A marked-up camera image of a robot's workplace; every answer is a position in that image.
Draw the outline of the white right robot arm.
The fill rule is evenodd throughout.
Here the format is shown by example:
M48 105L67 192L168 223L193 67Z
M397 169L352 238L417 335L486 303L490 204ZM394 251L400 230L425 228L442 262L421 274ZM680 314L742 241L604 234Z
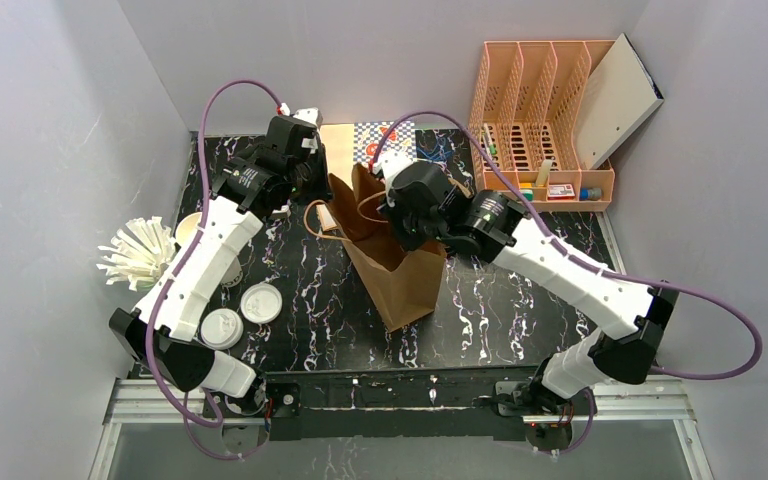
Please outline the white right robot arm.
M577 249L545 235L539 216L505 194L464 193L427 161L388 151L373 163L384 182L379 213L406 250L436 240L450 250L537 282L575 307L597 328L543 361L521 396L559 405L606 380L645 382L676 297L614 278Z

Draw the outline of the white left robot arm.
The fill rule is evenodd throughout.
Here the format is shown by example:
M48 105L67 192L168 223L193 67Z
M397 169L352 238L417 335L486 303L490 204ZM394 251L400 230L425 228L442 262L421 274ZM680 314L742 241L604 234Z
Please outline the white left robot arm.
M171 288L159 281L134 307L111 315L113 334L136 361L146 363L147 325L151 312L158 313L155 364L177 389L206 388L243 398L261 385L252 367L193 340L225 272L273 212L289 201L329 199L321 124L316 108L274 116L264 140L246 147L214 176L198 245L183 246L164 274Z

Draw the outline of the brown paper bag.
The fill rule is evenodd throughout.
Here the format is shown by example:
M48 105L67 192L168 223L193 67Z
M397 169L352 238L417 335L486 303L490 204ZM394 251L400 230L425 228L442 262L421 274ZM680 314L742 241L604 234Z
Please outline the brown paper bag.
M324 206L340 234L315 236L343 245L387 330L433 313L445 271L443 246L430 240L414 251L402 248L390 224L373 211L372 203L383 199L385 188L365 167L352 168L350 183L330 173L327 184L332 198L314 200L305 210Z

